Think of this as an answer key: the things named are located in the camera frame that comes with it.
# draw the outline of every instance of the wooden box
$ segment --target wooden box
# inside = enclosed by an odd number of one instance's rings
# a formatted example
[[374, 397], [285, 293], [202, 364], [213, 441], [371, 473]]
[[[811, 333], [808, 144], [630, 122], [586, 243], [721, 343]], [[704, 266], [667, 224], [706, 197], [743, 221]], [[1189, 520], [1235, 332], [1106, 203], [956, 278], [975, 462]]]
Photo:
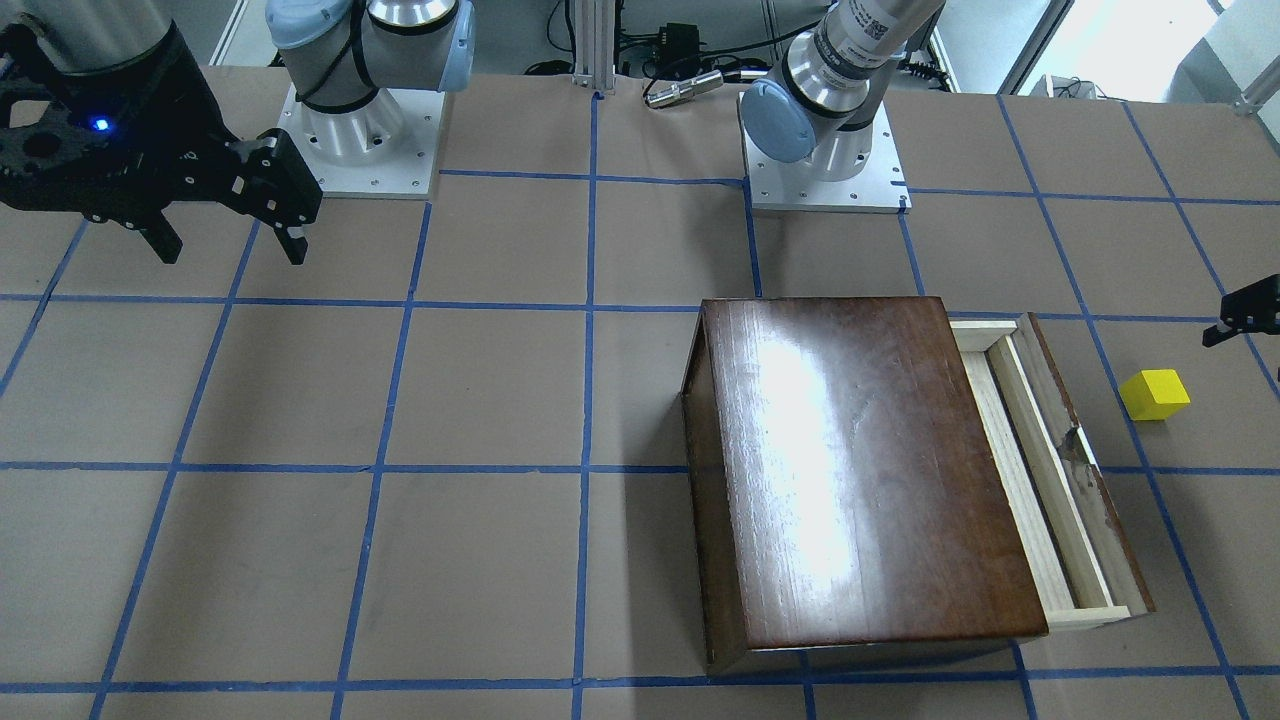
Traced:
[[708, 667], [942, 661], [1153, 610], [1033, 316], [708, 300], [682, 391]]

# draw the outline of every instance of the grid line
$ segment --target grid line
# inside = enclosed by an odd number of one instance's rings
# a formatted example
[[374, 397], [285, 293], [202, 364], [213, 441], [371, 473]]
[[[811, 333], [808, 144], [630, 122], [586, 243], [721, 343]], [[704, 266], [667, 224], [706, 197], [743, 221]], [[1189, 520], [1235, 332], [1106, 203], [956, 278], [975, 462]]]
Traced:
[[809, 665], [809, 651], [797, 650], [796, 657], [800, 660], [800, 684], [804, 688], [805, 720], [818, 720], [818, 701], [813, 693], [813, 666]]
[[[915, 255], [914, 241], [910, 229], [906, 228], [906, 218], [900, 217], [899, 223], [904, 229], [904, 241], [908, 242], [908, 258], [911, 261], [911, 272], [919, 272], [919, 260]], [[753, 261], [754, 274], [759, 272], [759, 260]], [[924, 284], [923, 278], [915, 278], [916, 291]], [[155, 305], [221, 305], [227, 302], [224, 297], [211, 296], [164, 296], [164, 295], [54, 295], [50, 302], [122, 302], [122, 304], [155, 304]], [[301, 297], [236, 297], [233, 305], [302, 305], [317, 307], [402, 307], [399, 300], [361, 300], [361, 299], [301, 299]], [[572, 304], [572, 302], [485, 302], [470, 300], [415, 300], [415, 309], [440, 309], [440, 310], [517, 310], [517, 311], [544, 311], [544, 313], [698, 313], [698, 305], [632, 305], [632, 304]], [[1048, 320], [1083, 320], [1082, 313], [1043, 313], [1036, 311], [1041, 319]], [[1018, 318], [1023, 313], [1004, 310], [950, 310], [952, 318]], [[1194, 323], [1211, 325], [1217, 323], [1213, 315], [1138, 315], [1138, 314], [1094, 314], [1094, 320], [1108, 323]]]
[[236, 297], [236, 293], [239, 291], [241, 281], [244, 279], [244, 269], [248, 268], [248, 259], [253, 252], [253, 238], [257, 234], [257, 228], [259, 222], [253, 220], [248, 237], [244, 240], [244, 250], [241, 252], [239, 265], [236, 268], [236, 275], [232, 278], [232, 286], [227, 291], [227, 301], [223, 304], [223, 311], [218, 319], [218, 329], [214, 331], [214, 337], [209, 343], [209, 352], [205, 355], [205, 364], [200, 370], [200, 379], [196, 382], [196, 389], [192, 392], [191, 402], [187, 406], [187, 415], [183, 419], [182, 432], [178, 434], [178, 442], [173, 450], [169, 471], [165, 474], [164, 484], [160, 488], [160, 496], [156, 498], [156, 509], [151, 516], [151, 525], [147, 529], [146, 541], [142, 543], [142, 553], [138, 557], [138, 565], [133, 573], [133, 583], [131, 584], [129, 594], [124, 601], [124, 610], [120, 612], [120, 621], [116, 625], [115, 637], [111, 641], [111, 650], [106, 656], [106, 665], [102, 667], [102, 679], [97, 692], [93, 694], [93, 705], [90, 708], [88, 715], [90, 720], [99, 720], [102, 716], [102, 706], [106, 702], [106, 693], [115, 676], [115, 667], [120, 661], [120, 653], [124, 651], [124, 641], [129, 633], [129, 624], [133, 621], [133, 611], [137, 609], [138, 597], [142, 594], [142, 583], [147, 575], [151, 553], [155, 551], [156, 539], [160, 537], [160, 528], [164, 523], [165, 510], [169, 506], [169, 497], [173, 495], [173, 486], [178, 478], [178, 464], [182, 462], [182, 456], [187, 450], [187, 441], [191, 439], [191, 428], [195, 425], [196, 414], [200, 410], [200, 401], [204, 398], [205, 388], [209, 386], [209, 377], [214, 370], [214, 361], [218, 357], [218, 350], [221, 347], [223, 337], [227, 334], [227, 324], [230, 322], [232, 310], [234, 309], [230, 299]]
[[344, 700], [343, 683], [351, 675], [351, 657], [356, 650], [356, 630], [360, 625], [360, 609], [365, 600], [365, 580], [369, 578], [369, 557], [374, 547], [374, 530], [378, 525], [378, 506], [381, 500], [383, 475], [387, 473], [387, 448], [390, 445], [392, 424], [396, 419], [396, 400], [399, 395], [401, 372], [404, 369], [404, 351], [408, 346], [410, 327], [413, 322], [413, 296], [417, 293], [419, 278], [422, 274], [422, 256], [426, 252], [426, 236], [431, 227], [431, 204], [422, 208], [422, 222], [419, 227], [417, 249], [413, 255], [413, 269], [410, 273], [408, 290], [402, 302], [399, 336], [396, 341], [396, 359], [392, 361], [392, 377], [387, 389], [387, 410], [383, 414], [383, 429], [378, 437], [378, 455], [374, 460], [374, 477], [369, 488], [369, 514], [365, 532], [361, 536], [360, 559], [356, 564], [356, 582], [351, 593], [351, 609], [347, 612], [347, 630], [342, 641], [342, 655], [338, 661], [338, 688], [333, 692], [332, 720], [340, 720]]
[[54, 295], [54, 288], [58, 287], [58, 281], [63, 279], [63, 273], [67, 272], [67, 265], [72, 261], [72, 255], [79, 246], [81, 240], [84, 237], [84, 232], [88, 229], [88, 220], [82, 220], [79, 228], [72, 236], [70, 243], [67, 246], [67, 252], [63, 254], [61, 261], [54, 269], [54, 274], [49, 278], [49, 284], [45, 286], [45, 292], [40, 296], [36, 305], [36, 310], [31, 314], [31, 320], [27, 323], [27, 331], [22, 334], [22, 340], [18, 341], [18, 347], [13, 351], [13, 357], [9, 359], [9, 365], [5, 368], [4, 375], [0, 377], [0, 398], [4, 397], [5, 391], [9, 389], [9, 382], [13, 380], [14, 373], [18, 372], [18, 364], [22, 363], [22, 356], [27, 354], [27, 347], [31, 345], [31, 340], [36, 337], [36, 328], [40, 325], [40, 320], [45, 316], [45, 310], [49, 307], [49, 299]]
[[911, 229], [906, 224], [906, 201], [900, 200], [899, 204], [897, 227], [902, 231], [902, 242], [906, 245], [906, 259], [911, 264], [911, 278], [915, 281], [915, 295], [923, 297], [927, 295], [924, 292], [924, 275], [920, 273], [920, 260], [915, 255], [915, 242], [911, 241]]
[[[1238, 675], [1276, 676], [1280, 665], [1239, 665]], [[1217, 665], [1170, 666], [1116, 666], [1116, 667], [1061, 667], [1027, 669], [1030, 680], [1094, 680], [1123, 678], [1216, 678], [1222, 670]], [[585, 689], [608, 688], [686, 688], [686, 687], [744, 687], [782, 685], [869, 685], [869, 684], [936, 684], [936, 683], [1007, 683], [1019, 679], [1018, 670], [924, 670], [924, 671], [814, 671], [805, 679], [803, 671], [764, 673], [713, 678], [708, 675], [632, 675], [621, 678], [392, 678], [370, 680], [175, 680], [175, 682], [113, 682], [108, 694], [136, 693], [288, 693], [324, 692], [339, 688], [343, 692], [448, 692], [448, 691], [521, 691], [521, 689]], [[0, 683], [0, 694], [88, 694], [101, 683]]]
[[[993, 673], [861, 673], [861, 674], [814, 674], [808, 667], [808, 659], [804, 657], [803, 673], [800, 675], [782, 674], [782, 675], [762, 675], [762, 676], [745, 676], [745, 678], [707, 678], [707, 676], [634, 676], [634, 678], [616, 678], [616, 679], [598, 679], [598, 678], [585, 678], [581, 667], [581, 655], [585, 648], [585, 625], [580, 623], [585, 621], [585, 589], [586, 589], [586, 528], [588, 528], [588, 501], [589, 501], [589, 479], [590, 473], [632, 473], [632, 474], [659, 474], [659, 473], [686, 473], [687, 468], [680, 465], [664, 465], [664, 466], [648, 466], [648, 465], [590, 465], [590, 414], [591, 414], [591, 375], [593, 375], [593, 355], [594, 355], [594, 313], [692, 313], [698, 311], [696, 306], [634, 306], [634, 305], [595, 305], [594, 304], [594, 241], [595, 241], [595, 191], [599, 182], [618, 182], [618, 183], [654, 183], [654, 184], [722, 184], [728, 187], [741, 187], [746, 197], [746, 213], [748, 213], [748, 234], [749, 234], [749, 251], [751, 254], [753, 264], [753, 281], [755, 283], [756, 297], [762, 296], [760, 275], [759, 275], [759, 258], [756, 255], [755, 238], [754, 238], [754, 223], [750, 206], [750, 195], [745, 179], [737, 178], [694, 178], [694, 179], [680, 179], [680, 178], [646, 178], [646, 177], [625, 177], [625, 176], [599, 176], [596, 173], [595, 155], [596, 155], [596, 104], [599, 101], [599, 95], [593, 95], [591, 99], [591, 113], [593, 113], [593, 126], [591, 126], [591, 170], [588, 174], [554, 174], [554, 173], [506, 173], [506, 172], [480, 172], [480, 170], [442, 170], [440, 174], [452, 176], [472, 176], [472, 177], [500, 177], [500, 178], [534, 178], [534, 179], [561, 179], [561, 181], [585, 181], [589, 182], [591, 192], [590, 202], [590, 219], [589, 219], [589, 290], [588, 301], [584, 305], [557, 305], [557, 304], [480, 304], [480, 302], [434, 302], [434, 301], [415, 301], [413, 293], [416, 291], [416, 283], [420, 273], [420, 266], [422, 261], [422, 249], [425, 243], [426, 232], [426, 218], [430, 213], [430, 205], [426, 206], [424, 215], [424, 227], [420, 234], [419, 255], [415, 260], [415, 270], [411, 277], [411, 287], [408, 291], [408, 299], [406, 301], [394, 300], [343, 300], [343, 299], [241, 299], [237, 296], [238, 286], [241, 278], [243, 277], [247, 261], [250, 258], [250, 250], [252, 249], [255, 231], [250, 233], [248, 241], [246, 243], [246, 250], [241, 258], [241, 265], [237, 269], [236, 278], [232, 283], [232, 290], [227, 297], [160, 297], [160, 296], [95, 296], [95, 295], [54, 295], [58, 281], [61, 278], [68, 263], [70, 261], [72, 254], [78, 246], [81, 238], [84, 234], [86, 224], [82, 223], [81, 228], [77, 231], [64, 254], [61, 263], [55, 270], [49, 286], [42, 295], [23, 295], [23, 293], [6, 293], [0, 295], [0, 302], [4, 301], [37, 301], [36, 316], [28, 324], [28, 329], [23, 336], [23, 341], [19, 345], [18, 351], [15, 351], [14, 357], [10, 360], [3, 380], [0, 380], [0, 396], [3, 396], [9, 380], [12, 379], [18, 361], [27, 345], [31, 342], [32, 336], [36, 332], [36, 327], [40, 320], [40, 315], [47, 307], [49, 302], [60, 301], [77, 301], [77, 302], [175, 302], [175, 304], [209, 304], [209, 305], [223, 305], [223, 316], [219, 322], [219, 328], [215, 332], [214, 340], [210, 346], [210, 351], [206, 355], [205, 366], [201, 374], [201, 379], [197, 383], [196, 393], [192, 397], [192, 402], [188, 406], [187, 421], [183, 425], [183, 432], [179, 436], [178, 447], [174, 452], [174, 460], [168, 464], [163, 462], [41, 462], [41, 461], [0, 461], [0, 470], [5, 469], [33, 469], [33, 470], [64, 470], [64, 469], [92, 469], [92, 470], [109, 470], [109, 471], [168, 471], [161, 496], [157, 500], [156, 512], [152, 518], [152, 524], [147, 536], [147, 542], [143, 546], [143, 555], [140, 557], [140, 565], [134, 575], [134, 584], [131, 589], [131, 597], [125, 603], [125, 611], [122, 614], [120, 625], [116, 632], [116, 638], [113, 642], [111, 655], [108, 659], [108, 667], [104, 670], [104, 679], [101, 682], [87, 682], [87, 683], [0, 683], [0, 694], [22, 694], [22, 693], [95, 693], [93, 710], [91, 717], [97, 717], [101, 714], [102, 702], [105, 694], [110, 693], [147, 693], [147, 692], [333, 692], [335, 698], [340, 697], [346, 692], [374, 692], [374, 691], [453, 691], [453, 689], [572, 689], [575, 696], [573, 705], [573, 717], [577, 720], [581, 715], [581, 692], [584, 688], [623, 688], [623, 687], [716, 687], [716, 685], [803, 685], [806, 694], [806, 716], [815, 716], [815, 706], [812, 700], [812, 687], [814, 684], [869, 684], [869, 683], [946, 683], [946, 682], [1009, 682], [1019, 680], [1024, 696], [1028, 702], [1028, 711], [1030, 717], [1034, 720], [1036, 710], [1033, 698], [1030, 697], [1029, 680], [1075, 680], [1075, 679], [1092, 679], [1092, 678], [1132, 678], [1132, 676], [1160, 676], [1160, 678], [1176, 678], [1176, 676], [1225, 676], [1231, 688], [1233, 697], [1236, 702], [1238, 710], [1240, 710], [1242, 717], [1248, 717], [1247, 708], [1244, 707], [1243, 698], [1235, 684], [1235, 675], [1280, 675], [1280, 666], [1276, 665], [1247, 665], [1247, 666], [1233, 666], [1226, 659], [1225, 651], [1221, 647], [1220, 639], [1216, 635], [1216, 630], [1212, 625], [1212, 620], [1208, 615], [1208, 610], [1204, 605], [1203, 597], [1201, 596], [1198, 587], [1196, 585], [1196, 579], [1192, 574], [1189, 561], [1185, 557], [1181, 543], [1178, 539], [1172, 518], [1169, 514], [1167, 507], [1164, 503], [1162, 495], [1160, 492], [1156, 474], [1184, 474], [1184, 475], [1261, 475], [1261, 477], [1280, 477], [1280, 469], [1274, 468], [1166, 468], [1166, 466], [1153, 466], [1142, 447], [1140, 438], [1137, 434], [1137, 429], [1130, 420], [1126, 418], [1128, 429], [1130, 437], [1139, 452], [1140, 466], [1115, 466], [1103, 468], [1107, 473], [1119, 474], [1142, 474], [1146, 475], [1151, 486], [1152, 492], [1156, 496], [1157, 506], [1161, 512], [1162, 520], [1166, 527], [1166, 532], [1170, 534], [1175, 552], [1179, 557], [1179, 562], [1183, 568], [1187, 582], [1192, 587], [1193, 597], [1196, 598], [1198, 610], [1201, 611], [1202, 620], [1206, 624], [1206, 632], [1210, 634], [1211, 641], [1215, 644], [1215, 651], [1219, 653], [1219, 665], [1206, 665], [1206, 666], [1171, 666], [1171, 667], [1085, 667], [1085, 669], [1061, 669], [1061, 670], [1028, 670], [1020, 659], [1019, 650], [1014, 648], [1015, 664], [1018, 670], [1015, 671], [993, 671]], [[1014, 136], [1014, 142], [1023, 161], [1024, 169], [1027, 170], [1028, 178], [1032, 182], [1033, 192], [1000, 192], [1000, 191], [969, 191], [969, 190], [950, 190], [950, 188], [911, 188], [920, 193], [943, 193], [943, 195], [979, 195], [979, 196], [1004, 196], [1004, 197], [1027, 197], [1036, 199], [1042, 208], [1044, 220], [1051, 229], [1051, 234], [1059, 246], [1061, 245], [1056, 231], [1052, 224], [1052, 218], [1050, 215], [1048, 208], [1044, 200], [1052, 199], [1066, 199], [1066, 200], [1089, 200], [1089, 201], [1112, 201], [1112, 202], [1172, 202], [1178, 206], [1179, 213], [1187, 225], [1188, 233], [1190, 234], [1197, 250], [1201, 252], [1202, 260], [1204, 261], [1206, 269], [1210, 272], [1219, 290], [1222, 291], [1222, 283], [1220, 282], [1216, 269], [1213, 268], [1208, 254], [1204, 251], [1194, 228], [1192, 227], [1185, 211], [1181, 205], [1184, 204], [1217, 204], [1217, 205], [1280, 205], [1280, 201], [1252, 201], [1252, 200], [1231, 200], [1231, 199], [1181, 199], [1178, 197], [1167, 178], [1164, 177], [1162, 169], [1155, 158], [1153, 151], [1142, 137], [1142, 131], [1138, 127], [1137, 119], [1133, 117], [1128, 105], [1125, 105], [1125, 111], [1129, 114], [1130, 123], [1134, 131], [1142, 138], [1143, 145], [1148, 152], [1149, 159], [1160, 172], [1162, 181], [1165, 182], [1166, 190], [1169, 191], [1169, 197], [1146, 197], [1146, 196], [1107, 196], [1107, 195], [1080, 195], [1080, 193], [1050, 193], [1042, 192], [1036, 184], [1034, 177], [1025, 154], [1021, 150], [1019, 140], [1016, 137], [1016, 131], [1005, 110], [1004, 101], [997, 99], [1001, 110], [1005, 114], [1005, 122], [1009, 126], [1010, 133]], [[915, 258], [914, 246], [911, 243], [905, 213], [900, 213], [900, 225], [904, 233], [904, 242], [906, 243], [908, 255], [911, 261], [913, 274], [916, 281], [916, 290], [923, 295], [924, 286], [922, 275], [919, 274], [919, 264]], [[1149, 316], [1149, 315], [1093, 315], [1089, 313], [1083, 293], [1075, 283], [1074, 273], [1070, 268], [1069, 260], [1066, 258], [1065, 250], [1059, 247], [1060, 259], [1066, 269], [1069, 278], [1073, 282], [1073, 290], [1076, 291], [1078, 301], [1082, 309], [1080, 314], [1039, 314], [1043, 319], [1061, 319], [1061, 320], [1083, 320], [1091, 331], [1091, 336], [1094, 341], [1096, 348], [1103, 363], [1105, 370], [1107, 373], [1108, 382], [1112, 387], [1112, 392], [1116, 392], [1116, 379], [1111, 369], [1108, 359], [1106, 356], [1105, 348], [1101, 342], [1101, 336], [1097, 333], [1097, 323], [1100, 322], [1167, 322], [1167, 323], [1204, 323], [1211, 324], [1216, 322], [1216, 318], [1199, 318], [1199, 316]], [[389, 388], [389, 404], [387, 410], [387, 416], [384, 419], [383, 437], [380, 437], [379, 446], [379, 459], [376, 465], [261, 465], [261, 464], [184, 464], [180, 461], [180, 455], [186, 445], [186, 437], [191, 432], [192, 420], [197, 411], [200, 398], [202, 396], [205, 384], [207, 383], [209, 373], [211, 370], [212, 363], [215, 360], [218, 348], [223, 333], [227, 327], [229, 314], [236, 305], [317, 305], [317, 306], [381, 306], [381, 307], [404, 307], [404, 318], [402, 320], [402, 334], [399, 345], [397, 348], [397, 359], [393, 366], [393, 379], [392, 387]], [[398, 374], [403, 363], [404, 340], [407, 336], [408, 323], [413, 309], [419, 307], [444, 307], [444, 309], [474, 309], [474, 310], [534, 310], [534, 311], [584, 311], [586, 313], [586, 350], [585, 350], [585, 398], [584, 398], [584, 456], [581, 465], [390, 465], [385, 462], [385, 442], [389, 437], [389, 429], [392, 423], [393, 407], [394, 407], [394, 395], [397, 388], [396, 375]], [[964, 311], [964, 313], [951, 313], [954, 318], [972, 316], [972, 318], [1000, 318], [1000, 316], [1018, 316], [1016, 313], [980, 313], [980, 311]], [[1266, 365], [1262, 361], [1261, 354], [1257, 346], [1253, 343], [1252, 338], [1245, 337], [1256, 360], [1260, 366], [1263, 368], [1263, 373], [1274, 391], [1280, 395], [1280, 389], [1276, 388], [1274, 380], [1271, 380], [1270, 373], [1266, 370]], [[375, 478], [380, 478], [385, 473], [472, 473], [472, 471], [492, 471], [492, 473], [563, 473], [573, 474], [579, 473], [582, 480], [581, 495], [580, 495], [580, 577], [577, 585], [577, 597], [581, 598], [576, 602], [576, 623], [575, 623], [575, 671], [572, 678], [515, 678], [515, 679], [385, 679], [385, 680], [349, 680], [346, 673], [339, 671], [339, 676], [335, 680], [298, 680], [298, 682], [269, 682], [269, 683], [253, 683], [243, 680], [227, 680], [227, 682], [175, 682], [175, 683], [120, 683], [114, 682], [111, 675], [114, 674], [114, 664], [119, 659], [119, 653], [123, 651], [123, 643], [127, 633], [127, 626], [129, 618], [133, 611], [133, 606], [137, 602], [137, 593], [141, 589], [141, 583], [146, 573], [146, 562], [150, 557], [150, 551], [154, 547], [155, 539], [157, 537], [164, 507], [168, 501], [168, 493], [172, 491], [173, 479], [178, 473], [195, 473], [195, 471], [246, 471], [246, 473], [374, 473]], [[367, 551], [371, 542], [374, 515], [376, 511], [376, 484], [371, 488], [370, 497], [370, 518], [366, 528], [365, 542], [362, 543], [362, 556], [365, 556], [365, 566], [367, 568]], [[353, 592], [353, 612], [348, 616], [348, 639], [353, 643], [353, 620], [358, 620], [358, 607], [356, 606], [355, 594], [360, 591]], [[344, 662], [349, 662], [349, 647], [346, 647], [344, 641]], [[340, 714], [340, 701], [337, 701], [339, 707], [337, 708]]]
[[1235, 674], [1231, 670], [1231, 665], [1226, 657], [1226, 652], [1222, 648], [1221, 638], [1219, 638], [1217, 628], [1213, 624], [1213, 619], [1208, 611], [1208, 606], [1204, 603], [1204, 597], [1201, 593], [1199, 583], [1196, 580], [1196, 575], [1192, 571], [1190, 561], [1187, 559], [1187, 553], [1183, 548], [1181, 538], [1179, 537], [1178, 529], [1174, 527], [1172, 516], [1169, 514], [1169, 507], [1165, 505], [1164, 493], [1160, 489], [1160, 483], [1155, 473], [1151, 470], [1151, 462], [1147, 457], [1147, 451], [1143, 447], [1142, 438], [1138, 436], [1138, 429], [1134, 427], [1133, 419], [1129, 414], [1124, 411], [1124, 401], [1120, 397], [1120, 386], [1116, 382], [1115, 372], [1111, 368], [1111, 360], [1107, 357], [1106, 348], [1102, 343], [1102, 336], [1098, 333], [1097, 323], [1089, 314], [1088, 304], [1084, 300], [1084, 295], [1080, 291], [1080, 284], [1076, 281], [1075, 272], [1071, 269], [1071, 263], [1068, 259], [1066, 249], [1062, 245], [1061, 238], [1057, 234], [1057, 228], [1053, 224], [1053, 218], [1050, 214], [1048, 205], [1044, 201], [1043, 195], [1041, 195], [1039, 184], [1036, 182], [1036, 174], [1032, 170], [1030, 161], [1027, 158], [1027, 152], [1023, 150], [1021, 140], [1018, 137], [1018, 129], [1014, 127], [1014, 120], [1009, 115], [1009, 108], [1005, 105], [1005, 100], [1001, 96], [996, 96], [996, 102], [1000, 105], [1000, 113], [1004, 117], [1005, 126], [1009, 129], [1009, 135], [1012, 138], [1014, 149], [1018, 151], [1018, 158], [1023, 164], [1023, 170], [1027, 173], [1027, 179], [1030, 182], [1032, 191], [1036, 193], [1036, 201], [1039, 204], [1041, 213], [1044, 217], [1044, 224], [1048, 227], [1050, 237], [1053, 240], [1053, 245], [1057, 250], [1059, 258], [1062, 261], [1062, 269], [1066, 272], [1068, 281], [1071, 283], [1071, 291], [1075, 293], [1076, 302], [1080, 306], [1080, 311], [1085, 315], [1084, 323], [1089, 329], [1089, 336], [1093, 340], [1094, 348], [1098, 352], [1098, 359], [1102, 361], [1102, 369], [1106, 372], [1107, 382], [1111, 384], [1111, 392], [1115, 396], [1115, 401], [1121, 406], [1121, 415], [1125, 420], [1125, 427], [1129, 430], [1129, 437], [1133, 441], [1134, 448], [1138, 452], [1138, 460], [1144, 474], [1147, 477], [1147, 484], [1151, 488], [1152, 496], [1156, 500], [1156, 506], [1160, 510], [1161, 520], [1165, 524], [1165, 530], [1169, 536], [1170, 542], [1174, 546], [1174, 553], [1178, 556], [1178, 562], [1181, 566], [1183, 577], [1187, 580], [1187, 585], [1192, 592], [1192, 597], [1196, 601], [1196, 607], [1199, 611], [1201, 621], [1204, 625], [1204, 630], [1208, 634], [1210, 643], [1213, 646], [1213, 652], [1217, 656], [1220, 673], [1226, 680], [1228, 688], [1231, 691], [1231, 697], [1235, 701], [1236, 711], [1239, 712], [1242, 720], [1249, 720], [1249, 711], [1244, 705], [1244, 697], [1240, 694], [1239, 683], [1235, 682]]
[[[0, 470], [95, 470], [115, 473], [164, 471], [170, 466], [179, 473], [261, 473], [261, 474], [356, 474], [371, 473], [372, 465], [306, 465], [306, 464], [259, 464], [259, 462], [95, 462], [76, 460], [0, 460]], [[474, 474], [545, 474], [575, 475], [580, 465], [397, 465], [388, 462], [384, 471], [389, 474], [435, 474], [435, 475], [474, 475]], [[687, 465], [589, 465], [593, 474], [602, 475], [677, 475], [689, 471]], [[1138, 465], [1103, 465], [1103, 473], [1116, 475], [1140, 475], [1148, 468]], [[1152, 465], [1152, 471], [1160, 475], [1224, 475], [1224, 477], [1280, 477], [1280, 468], [1192, 468], [1175, 465]]]
[[599, 190], [599, 136], [600, 100], [604, 95], [591, 94], [591, 136], [590, 136], [590, 182], [588, 183], [586, 204], [586, 313], [584, 328], [582, 359], [582, 455], [579, 468], [579, 518], [577, 518], [577, 565], [575, 568], [573, 588], [573, 684], [570, 705], [570, 717], [582, 717], [582, 676], [586, 662], [586, 583], [588, 551], [591, 520], [591, 424], [594, 416], [595, 386], [595, 240], [596, 240], [596, 197]]
[[746, 206], [746, 250], [751, 259], [751, 287], [756, 297], [764, 297], [764, 279], [760, 275], [760, 250], [755, 242], [755, 211], [751, 208], [751, 178], [742, 178], [742, 204]]
[[[1133, 126], [1133, 132], [1137, 133], [1138, 140], [1142, 142], [1142, 149], [1147, 151], [1147, 158], [1151, 159], [1152, 167], [1156, 168], [1156, 174], [1160, 176], [1160, 182], [1164, 183], [1165, 191], [1169, 192], [1169, 200], [1174, 204], [1178, 210], [1178, 217], [1181, 218], [1183, 225], [1187, 228], [1187, 234], [1190, 236], [1192, 243], [1196, 246], [1196, 252], [1199, 254], [1201, 261], [1204, 263], [1204, 269], [1208, 270], [1211, 278], [1213, 278], [1213, 284], [1217, 286], [1219, 295], [1226, 295], [1226, 286], [1222, 284], [1222, 278], [1217, 274], [1217, 269], [1213, 268], [1213, 261], [1208, 258], [1208, 251], [1204, 249], [1204, 243], [1201, 242], [1199, 233], [1196, 232], [1196, 227], [1192, 225], [1192, 219], [1187, 215], [1187, 209], [1183, 208], [1181, 200], [1178, 193], [1174, 192], [1174, 186], [1169, 182], [1169, 177], [1165, 174], [1165, 169], [1160, 167], [1160, 160], [1156, 159], [1156, 152], [1151, 149], [1151, 143], [1147, 142], [1147, 136], [1143, 135], [1142, 127], [1138, 126], [1138, 118], [1134, 117], [1133, 109], [1128, 102], [1120, 104], [1124, 108], [1125, 115], [1129, 118], [1129, 124]], [[1267, 384], [1271, 386], [1271, 393], [1280, 400], [1280, 386], [1276, 384], [1275, 378], [1271, 377], [1271, 370], [1267, 368], [1266, 360], [1262, 359], [1262, 354], [1258, 351], [1258, 346], [1253, 342], [1253, 338], [1248, 334], [1244, 336], [1245, 345], [1249, 346], [1249, 351], [1253, 354], [1253, 360], [1262, 369], [1262, 377], [1267, 379]]]

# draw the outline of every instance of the yellow block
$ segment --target yellow block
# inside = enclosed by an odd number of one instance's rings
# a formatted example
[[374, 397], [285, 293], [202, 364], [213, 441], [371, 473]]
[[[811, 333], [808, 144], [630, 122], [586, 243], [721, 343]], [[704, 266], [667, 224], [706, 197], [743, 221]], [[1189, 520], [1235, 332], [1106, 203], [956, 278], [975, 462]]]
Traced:
[[1143, 370], [1120, 386], [1120, 398], [1134, 420], [1164, 420], [1192, 404], [1178, 370]]

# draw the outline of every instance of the label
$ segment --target label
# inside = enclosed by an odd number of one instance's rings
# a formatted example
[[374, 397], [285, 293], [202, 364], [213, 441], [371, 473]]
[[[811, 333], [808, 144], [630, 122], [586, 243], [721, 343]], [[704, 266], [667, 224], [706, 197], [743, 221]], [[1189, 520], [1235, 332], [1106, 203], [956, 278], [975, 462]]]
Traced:
[[877, 0], [845, 0], [841, 5], [841, 26], [847, 36], [836, 51], [846, 60], [864, 68], [874, 68], [884, 63], [888, 55], [876, 53], [876, 46], [884, 40], [888, 29], [897, 24], [897, 18], [888, 14]]

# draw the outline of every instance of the drawer frame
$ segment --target drawer frame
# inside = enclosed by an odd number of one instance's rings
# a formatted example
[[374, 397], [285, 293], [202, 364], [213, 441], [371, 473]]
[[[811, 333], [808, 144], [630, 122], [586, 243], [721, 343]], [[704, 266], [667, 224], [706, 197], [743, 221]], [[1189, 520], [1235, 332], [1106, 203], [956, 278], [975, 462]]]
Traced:
[[1155, 611], [1036, 316], [951, 329], [1050, 633]]

